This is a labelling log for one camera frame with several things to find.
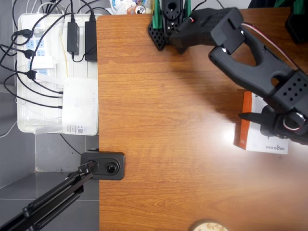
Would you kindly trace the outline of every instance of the wood grain surface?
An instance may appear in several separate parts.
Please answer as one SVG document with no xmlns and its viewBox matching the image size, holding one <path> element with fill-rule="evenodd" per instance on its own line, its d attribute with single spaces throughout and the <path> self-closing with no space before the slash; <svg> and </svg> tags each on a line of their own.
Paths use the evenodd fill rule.
<svg viewBox="0 0 308 231">
<path fill-rule="evenodd" d="M 284 28 L 289 12 L 242 10 L 307 72 L 307 45 Z M 97 22 L 100 150 L 126 155 L 124 179 L 100 181 L 100 229 L 188 231 L 214 219 L 230 231 L 308 230 L 308 146 L 238 148 L 244 90 L 209 61 L 213 47 L 158 51 L 150 20 Z M 245 46 L 234 57 L 252 62 Z"/>
</svg>

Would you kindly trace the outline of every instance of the black cable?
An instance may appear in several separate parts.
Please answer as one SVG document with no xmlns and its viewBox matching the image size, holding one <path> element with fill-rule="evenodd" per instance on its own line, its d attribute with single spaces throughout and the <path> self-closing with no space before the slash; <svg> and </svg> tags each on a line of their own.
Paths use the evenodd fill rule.
<svg viewBox="0 0 308 231">
<path fill-rule="evenodd" d="M 46 13 L 51 13 L 52 4 L 47 4 Z"/>
<path fill-rule="evenodd" d="M 17 70 L 17 60 L 15 61 L 15 70 Z M 16 74 L 17 75 L 17 78 L 18 80 L 22 83 L 22 85 L 24 85 L 25 88 L 27 88 L 28 90 L 38 94 L 38 95 L 41 95 L 41 96 L 45 96 L 45 97 L 49 97 L 49 98 L 55 98 L 55 99 L 59 99 L 60 97 L 59 96 L 51 96 L 51 95 L 45 95 L 45 94 L 42 94 L 42 93 L 39 93 L 33 89 L 31 89 L 30 87 L 28 87 L 22 80 L 21 78 L 19 77 L 18 73 Z"/>
<path fill-rule="evenodd" d="M 192 11 L 195 11 L 199 6 L 201 6 L 202 4 L 206 3 L 206 1 L 207 1 L 207 0 L 204 0 L 204 1 L 202 1 L 201 3 L 197 4 L 197 5 L 195 6 L 195 8 L 193 8 Z"/>
<path fill-rule="evenodd" d="M 0 49 L 1 49 L 4 53 L 6 52 L 6 50 L 3 49 L 2 46 L 0 46 Z M 17 55 L 17 52 L 14 53 L 14 54 L 9 54 L 9 53 L 7 53 L 7 56 L 10 56 L 10 57 L 13 57 L 13 56 L 15 56 L 15 55 Z"/>
<path fill-rule="evenodd" d="M 90 5 L 90 4 L 95 3 L 97 1 L 99 1 L 99 0 L 90 1 L 88 4 Z M 79 13 L 81 11 L 81 9 L 84 8 L 85 6 L 87 6 L 87 5 L 84 4 L 82 7 L 80 7 L 79 10 L 77 11 L 77 13 Z"/>
<path fill-rule="evenodd" d="M 222 7 L 222 9 L 225 8 L 225 7 L 221 4 L 220 0 L 216 0 L 216 2 L 218 2 L 218 4 Z"/>
<path fill-rule="evenodd" d="M 80 63 L 80 62 L 82 62 L 82 60 L 85 58 L 85 56 L 86 56 L 86 54 L 90 54 L 91 53 L 91 51 L 93 50 L 93 49 L 95 49 L 97 46 L 95 45 L 94 47 L 92 47 L 88 52 L 86 52 L 86 53 L 84 53 L 83 54 L 83 56 L 82 56 L 82 58 L 81 58 L 81 60 L 79 60 L 79 61 L 75 61 L 74 60 L 74 53 L 72 53 L 72 60 L 75 62 L 75 63 Z"/>
<path fill-rule="evenodd" d="M 54 92 L 54 93 L 63 95 L 63 91 L 51 90 L 51 89 L 45 87 L 44 85 L 40 84 L 39 82 L 37 82 L 35 79 L 33 79 L 32 81 L 35 82 L 37 85 L 41 86 L 42 88 L 45 88 L 46 90 L 49 90 L 49 91 L 51 91 L 51 92 Z"/>
<path fill-rule="evenodd" d="M 71 13 L 72 13 L 72 15 L 74 15 L 73 0 L 71 0 Z"/>
<path fill-rule="evenodd" d="M 62 137 L 62 139 L 65 141 L 65 143 L 67 143 L 67 145 L 68 146 L 70 146 L 75 152 L 77 152 L 79 155 L 81 155 L 81 153 L 80 152 L 78 152 L 75 148 L 73 148 L 73 146 L 72 145 L 70 145 L 69 144 L 69 142 L 67 142 L 67 140 L 63 137 L 63 135 L 62 134 L 60 134 L 60 136 Z"/>
<path fill-rule="evenodd" d="M 42 42 L 42 40 L 44 39 L 44 37 L 46 36 L 46 34 L 54 27 L 54 25 L 56 25 L 63 17 L 65 17 L 66 15 L 70 15 L 69 13 L 63 14 L 61 17 L 59 17 L 56 21 L 54 21 L 54 23 L 44 32 L 44 34 L 42 35 L 42 37 L 40 37 L 39 41 L 38 41 L 38 45 L 34 50 L 34 53 L 36 54 L 38 49 L 39 49 L 39 45 Z M 34 60 L 34 56 L 31 59 L 30 62 L 30 71 L 32 70 L 32 64 L 33 64 L 33 60 Z"/>
<path fill-rule="evenodd" d="M 24 74 L 24 75 L 25 75 L 26 72 L 15 71 L 15 70 L 13 70 L 13 69 L 11 69 L 11 68 L 9 68 L 9 67 L 6 67 L 6 66 L 2 65 L 2 62 L 3 62 L 4 58 L 8 55 L 9 51 L 11 50 L 11 48 L 12 48 L 12 46 L 13 46 L 13 43 L 14 43 L 14 42 L 12 42 L 11 45 L 9 46 L 9 48 L 6 50 L 6 52 L 4 52 L 4 55 L 2 56 L 2 58 L 1 58 L 1 60 L 0 60 L 0 66 L 3 67 L 4 69 L 9 70 L 9 71 L 13 71 L 14 73 L 20 73 L 20 74 Z"/>
<path fill-rule="evenodd" d="M 10 48 L 9 46 L 7 45 L 4 45 L 4 44 L 0 44 L 0 47 L 1 47 L 1 50 L 3 50 L 2 47 L 5 47 L 5 48 Z M 23 52 L 24 50 L 21 50 L 21 49 L 17 49 L 17 48 L 14 48 L 14 47 L 11 47 L 10 50 L 13 50 L 13 51 L 20 51 L 20 52 Z"/>
<path fill-rule="evenodd" d="M 86 1 L 84 1 L 84 0 L 80 0 L 80 1 L 82 1 L 84 4 L 86 4 L 88 6 L 88 8 L 90 9 L 91 14 L 94 15 L 94 11 L 93 11 L 92 7 Z"/>
<path fill-rule="evenodd" d="M 13 17 L 13 22 L 14 22 L 14 25 L 15 25 L 16 29 L 18 29 L 17 23 L 16 23 L 16 21 L 15 21 L 15 15 L 14 15 L 14 9 L 15 9 L 16 2 L 17 2 L 17 0 L 15 0 L 14 3 L 13 3 L 13 7 L 12 7 L 12 17 Z"/>
<path fill-rule="evenodd" d="M 52 6 L 51 12 L 57 7 L 57 5 L 58 5 L 61 1 L 62 1 L 62 0 L 57 1 L 57 3 L 56 3 L 55 5 Z M 44 15 L 43 17 L 41 17 L 41 18 L 33 25 L 32 30 L 31 30 L 31 33 L 30 33 L 30 35 L 28 36 L 28 38 L 27 38 L 27 40 L 26 40 L 25 42 L 23 42 L 23 43 L 16 43 L 16 42 L 15 42 L 15 38 L 17 38 L 17 35 L 13 34 L 13 35 L 11 36 L 11 40 L 13 41 L 13 43 L 14 43 L 15 45 L 17 45 L 17 46 L 26 45 L 26 44 L 30 41 L 30 39 L 32 38 L 35 27 L 40 23 L 40 21 L 42 21 L 44 18 L 48 17 L 48 15 L 50 15 L 51 12 L 49 12 L 49 13 L 47 13 L 46 15 Z"/>
<path fill-rule="evenodd" d="M 27 100 L 27 99 L 25 99 L 25 98 L 19 97 L 19 96 L 16 95 L 15 93 L 11 92 L 11 91 L 6 87 L 6 81 L 8 81 L 8 80 L 9 80 L 11 77 L 13 77 L 14 75 L 16 75 L 16 73 L 14 73 L 14 74 L 8 76 L 8 77 L 5 79 L 4 83 L 3 83 L 3 86 L 5 87 L 5 89 L 6 89 L 11 95 L 15 96 L 15 97 L 18 98 L 18 99 L 27 101 L 27 102 L 29 102 L 29 103 L 36 104 L 36 105 L 38 105 L 38 106 L 62 109 L 62 106 L 49 106 L 49 105 L 44 105 L 44 104 L 41 104 L 41 103 L 36 103 L 36 102 L 30 101 L 30 100 Z"/>
<path fill-rule="evenodd" d="M 42 0 L 40 0 L 40 4 L 43 4 L 43 1 L 42 1 Z M 44 6 L 42 6 L 42 9 L 43 9 L 43 13 L 45 13 L 45 11 L 44 11 Z"/>
<path fill-rule="evenodd" d="M 94 7 L 94 8 L 92 8 L 92 10 L 96 10 L 96 9 L 103 9 L 103 10 L 107 11 L 104 7 Z"/>
</svg>

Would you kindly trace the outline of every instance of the white box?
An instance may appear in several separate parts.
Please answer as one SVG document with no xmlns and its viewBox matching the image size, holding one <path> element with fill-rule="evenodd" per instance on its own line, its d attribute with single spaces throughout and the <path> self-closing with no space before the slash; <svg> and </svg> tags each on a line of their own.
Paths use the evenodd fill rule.
<svg viewBox="0 0 308 231">
<path fill-rule="evenodd" d="M 243 113 L 261 113 L 267 104 L 263 99 L 249 91 L 244 94 Z M 240 147 L 255 152 L 288 154 L 288 139 L 267 137 L 261 134 L 260 124 L 242 120 Z"/>
</svg>

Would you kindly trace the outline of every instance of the black power adapter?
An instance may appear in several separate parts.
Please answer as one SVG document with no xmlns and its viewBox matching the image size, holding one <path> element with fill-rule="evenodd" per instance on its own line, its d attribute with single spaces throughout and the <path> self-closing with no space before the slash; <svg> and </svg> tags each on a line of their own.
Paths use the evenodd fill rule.
<svg viewBox="0 0 308 231">
<path fill-rule="evenodd" d="M 73 17 L 67 23 L 67 52 L 79 55 L 79 26 Z"/>
<path fill-rule="evenodd" d="M 85 60 L 88 62 L 97 62 L 95 15 L 90 16 L 90 20 L 86 22 L 85 27 Z"/>
</svg>

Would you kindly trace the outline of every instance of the robotic arm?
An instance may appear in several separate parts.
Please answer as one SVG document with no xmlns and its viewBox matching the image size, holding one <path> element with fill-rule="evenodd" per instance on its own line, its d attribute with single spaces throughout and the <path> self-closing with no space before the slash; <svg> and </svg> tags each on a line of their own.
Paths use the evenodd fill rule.
<svg viewBox="0 0 308 231">
<path fill-rule="evenodd" d="M 237 8 L 203 9 L 191 13 L 170 36 L 179 53 L 190 46 L 209 45 L 211 62 L 233 82 L 262 97 L 268 106 L 261 114 L 244 113 L 240 118 L 258 123 L 271 136 L 308 144 L 308 76 L 293 70 L 248 30 Z M 256 66 L 235 61 L 231 54 L 245 43 Z"/>
</svg>

